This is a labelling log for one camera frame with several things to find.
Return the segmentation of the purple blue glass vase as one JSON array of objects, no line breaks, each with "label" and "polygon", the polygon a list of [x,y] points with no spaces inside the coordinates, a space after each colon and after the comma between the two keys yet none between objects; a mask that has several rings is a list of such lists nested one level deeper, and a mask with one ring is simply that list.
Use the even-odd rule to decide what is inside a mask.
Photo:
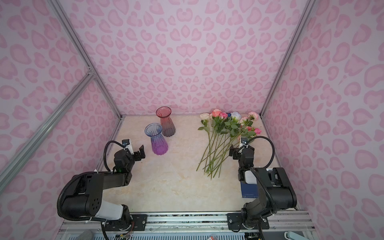
[{"label": "purple blue glass vase", "polygon": [[145,134],[151,139],[152,150],[158,156],[164,155],[169,149],[162,131],[163,128],[158,123],[151,123],[145,128]]}]

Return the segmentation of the hot pink rose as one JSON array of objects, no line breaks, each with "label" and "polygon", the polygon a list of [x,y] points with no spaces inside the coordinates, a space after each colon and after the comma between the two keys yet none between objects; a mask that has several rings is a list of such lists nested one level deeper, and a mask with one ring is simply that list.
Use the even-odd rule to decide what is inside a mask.
[{"label": "hot pink rose", "polygon": [[245,138],[246,142],[252,137],[256,137],[261,133],[261,130],[254,127],[238,128],[229,130],[222,130],[220,133],[212,134],[207,151],[209,151],[204,160],[206,165],[204,167],[205,174],[208,177],[220,177],[222,171],[222,164],[229,157],[231,147],[239,147],[241,139]]}]

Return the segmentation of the magenta pink rose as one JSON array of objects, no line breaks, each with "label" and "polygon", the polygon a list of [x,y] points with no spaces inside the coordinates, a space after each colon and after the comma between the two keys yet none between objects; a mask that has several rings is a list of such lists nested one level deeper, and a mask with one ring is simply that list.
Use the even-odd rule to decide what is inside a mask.
[{"label": "magenta pink rose", "polygon": [[217,172],[217,169],[218,169],[218,166],[219,166],[219,162],[220,162],[220,155],[222,154],[222,149],[223,149],[223,145],[226,141],[226,138],[228,136],[228,131],[227,131],[227,125],[226,123],[228,122],[228,115],[227,113],[225,112],[222,112],[221,115],[221,122],[220,122],[220,126],[217,128],[218,131],[220,131],[220,134],[218,135],[217,137],[217,145],[216,145],[216,151],[215,151],[215,157],[213,158],[214,160],[214,164],[213,164],[213,171],[208,174],[209,177],[213,178]]}]

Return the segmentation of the pink white rose with bud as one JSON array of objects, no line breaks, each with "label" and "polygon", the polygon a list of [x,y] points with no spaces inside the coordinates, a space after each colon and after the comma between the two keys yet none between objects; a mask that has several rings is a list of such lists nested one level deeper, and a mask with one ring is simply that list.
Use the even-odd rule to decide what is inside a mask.
[{"label": "pink white rose with bud", "polygon": [[253,123],[259,118],[259,115],[255,112],[250,112],[246,117],[241,118],[241,129],[246,127],[253,127]]}]

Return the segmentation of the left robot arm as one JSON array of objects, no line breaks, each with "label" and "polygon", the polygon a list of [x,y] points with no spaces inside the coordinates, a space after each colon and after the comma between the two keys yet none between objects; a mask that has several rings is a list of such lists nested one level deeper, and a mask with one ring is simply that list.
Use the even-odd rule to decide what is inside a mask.
[{"label": "left robot arm", "polygon": [[132,231],[135,220],[128,206],[103,200],[103,192],[128,186],[133,176],[133,166],[145,157],[144,146],[133,153],[122,149],[114,155],[113,171],[84,172],[73,176],[59,194],[59,217],[74,222],[100,222],[105,231]]}]

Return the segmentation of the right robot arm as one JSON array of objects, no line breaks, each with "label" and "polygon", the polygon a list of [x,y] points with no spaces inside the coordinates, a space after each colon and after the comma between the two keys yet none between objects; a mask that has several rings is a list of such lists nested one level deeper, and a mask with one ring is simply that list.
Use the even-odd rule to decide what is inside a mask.
[{"label": "right robot arm", "polygon": [[297,196],[283,168],[254,167],[254,148],[230,147],[229,156],[238,161],[238,179],[256,186],[256,198],[245,203],[239,213],[227,214],[229,230],[267,230],[268,217],[278,211],[295,208]]}]

